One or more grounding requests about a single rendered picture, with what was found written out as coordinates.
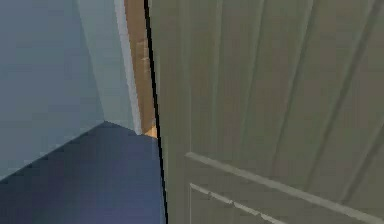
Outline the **grey-green panelled room door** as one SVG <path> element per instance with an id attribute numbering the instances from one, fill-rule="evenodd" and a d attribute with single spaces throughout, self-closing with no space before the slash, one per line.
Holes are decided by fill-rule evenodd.
<path id="1" fill-rule="evenodd" d="M 148 0 L 167 224 L 384 224 L 384 0 Z"/>

